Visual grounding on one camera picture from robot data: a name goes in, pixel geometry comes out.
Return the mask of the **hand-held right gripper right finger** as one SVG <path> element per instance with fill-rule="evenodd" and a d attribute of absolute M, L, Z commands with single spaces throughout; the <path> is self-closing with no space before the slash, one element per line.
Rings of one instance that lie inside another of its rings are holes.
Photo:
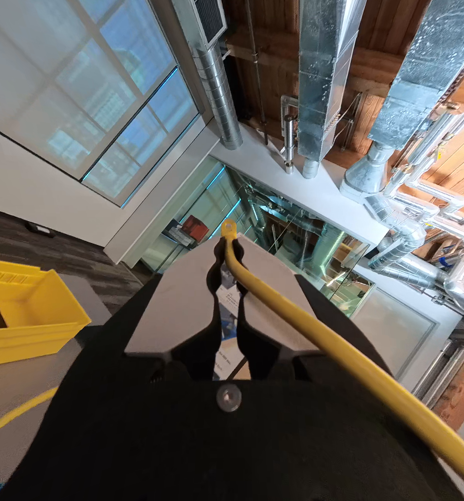
<path fill-rule="evenodd" d="M 234 243 L 237 259 L 257 278 L 316 317 L 304 294 L 298 274 L 276 256 L 244 235 Z M 248 361 L 251 379 L 267 379 L 277 362 L 291 364 L 299 356 L 320 353 L 320 349 L 272 311 L 245 286 L 240 300 L 237 341 Z"/>

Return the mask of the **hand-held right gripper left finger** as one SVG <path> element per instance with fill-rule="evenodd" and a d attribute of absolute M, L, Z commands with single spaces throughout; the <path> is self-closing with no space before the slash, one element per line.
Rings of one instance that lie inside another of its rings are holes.
<path fill-rule="evenodd" d="M 212 380 L 222 342 L 217 290 L 223 240 L 210 239 L 172 264 L 124 349 L 130 362 L 179 366 L 193 380 Z"/>

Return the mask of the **printed instruction sheet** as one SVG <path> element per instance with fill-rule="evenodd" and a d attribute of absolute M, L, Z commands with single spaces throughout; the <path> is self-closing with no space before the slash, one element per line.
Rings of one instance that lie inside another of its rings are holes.
<path fill-rule="evenodd" d="M 237 318 L 241 292 L 226 264 L 221 267 L 222 283 L 216 295 L 221 316 L 222 340 L 216 353 L 213 379 L 249 380 L 248 362 L 237 343 Z"/>

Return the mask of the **red case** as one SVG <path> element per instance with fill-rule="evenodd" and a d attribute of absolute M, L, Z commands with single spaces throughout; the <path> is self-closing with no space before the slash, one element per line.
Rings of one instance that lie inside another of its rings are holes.
<path fill-rule="evenodd" d="M 197 243 L 201 243 L 209 232 L 209 228 L 197 217 L 190 215 L 182 224 L 181 230 Z"/>

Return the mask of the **glass partition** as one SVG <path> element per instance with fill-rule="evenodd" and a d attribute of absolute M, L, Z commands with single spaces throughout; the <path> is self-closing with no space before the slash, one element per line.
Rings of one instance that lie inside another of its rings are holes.
<path fill-rule="evenodd" d="M 181 230 L 190 215 L 209 228 L 201 243 Z M 238 233 L 304 276 L 348 317 L 372 287 L 353 272 L 367 244 L 212 156 L 149 227 L 139 263 L 152 273 L 164 273 L 178 258 L 220 236 L 227 218 L 235 221 Z"/>

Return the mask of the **frosted glass panel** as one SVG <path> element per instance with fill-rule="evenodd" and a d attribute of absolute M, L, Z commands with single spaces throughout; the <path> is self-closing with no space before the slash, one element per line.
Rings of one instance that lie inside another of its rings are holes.
<path fill-rule="evenodd" d="M 377 287 L 352 320 L 398 380 L 439 324 Z"/>

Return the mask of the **yellow plastic bin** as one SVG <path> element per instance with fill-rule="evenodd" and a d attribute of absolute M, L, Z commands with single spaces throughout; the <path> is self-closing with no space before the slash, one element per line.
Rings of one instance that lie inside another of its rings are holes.
<path fill-rule="evenodd" d="M 90 323 L 56 271 L 0 261 L 0 365 L 55 354 Z"/>

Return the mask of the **small black floor device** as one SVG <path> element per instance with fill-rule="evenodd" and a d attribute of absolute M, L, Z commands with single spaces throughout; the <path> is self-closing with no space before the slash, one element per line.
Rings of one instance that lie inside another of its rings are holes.
<path fill-rule="evenodd" d="M 24 221 L 24 227 L 31 233 L 35 235 L 40 235 L 47 238 L 55 238 L 56 233 L 44 226 L 36 224 L 34 222 Z"/>

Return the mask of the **cluster of silver pipes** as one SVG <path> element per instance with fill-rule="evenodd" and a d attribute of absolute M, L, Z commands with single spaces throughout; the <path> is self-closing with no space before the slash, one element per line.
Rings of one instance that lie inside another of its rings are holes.
<path fill-rule="evenodd" d="M 464 311 L 464 247 L 445 255 L 447 264 L 429 264 L 413 252 L 425 244 L 426 231 L 438 229 L 464 243 L 464 220 L 458 212 L 464 197 L 421 177 L 434 164 L 439 147 L 459 132 L 464 113 L 442 114 L 426 132 L 404 166 L 397 167 L 381 195 L 366 197 L 365 206 L 389 228 L 379 254 L 368 266 L 410 285 L 440 291 Z"/>

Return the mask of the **silver insulated pipe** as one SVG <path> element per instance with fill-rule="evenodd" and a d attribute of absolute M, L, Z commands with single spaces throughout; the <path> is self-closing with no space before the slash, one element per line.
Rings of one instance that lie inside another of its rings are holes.
<path fill-rule="evenodd" d="M 293 159 L 296 146 L 295 124 L 297 116 L 293 111 L 298 110 L 298 98 L 290 95 L 281 96 L 281 133 L 284 138 L 284 149 L 281 152 L 284 158 L 285 172 L 294 171 Z"/>

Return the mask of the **large window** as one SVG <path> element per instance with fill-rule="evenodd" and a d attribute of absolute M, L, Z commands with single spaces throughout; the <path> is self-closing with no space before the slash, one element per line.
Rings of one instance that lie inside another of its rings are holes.
<path fill-rule="evenodd" d="M 0 1 L 0 133 L 116 206 L 198 115 L 150 1 Z"/>

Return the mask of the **white air vent grille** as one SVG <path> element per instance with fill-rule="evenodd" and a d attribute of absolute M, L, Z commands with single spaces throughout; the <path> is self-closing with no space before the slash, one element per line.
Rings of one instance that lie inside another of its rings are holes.
<path fill-rule="evenodd" d="M 193 1 L 200 34 L 209 49 L 227 29 L 222 1 Z"/>

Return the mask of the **silver spiral air duct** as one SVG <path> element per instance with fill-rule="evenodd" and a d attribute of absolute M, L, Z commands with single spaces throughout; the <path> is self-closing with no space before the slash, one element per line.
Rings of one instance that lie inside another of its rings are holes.
<path fill-rule="evenodd" d="M 223 146 L 236 150 L 242 136 L 233 97 L 218 44 L 208 49 L 191 47 L 191 54 L 218 125 Z"/>

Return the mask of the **foil wrapped rectangular duct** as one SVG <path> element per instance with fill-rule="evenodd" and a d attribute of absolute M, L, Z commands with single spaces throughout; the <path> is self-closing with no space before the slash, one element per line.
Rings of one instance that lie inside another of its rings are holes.
<path fill-rule="evenodd" d="M 431 1 L 368 138 L 340 193 L 363 204 L 385 186 L 386 163 L 405 148 L 464 67 L 464 1 Z"/>
<path fill-rule="evenodd" d="M 330 151 L 366 1 L 300 1 L 298 154 L 313 179 Z"/>

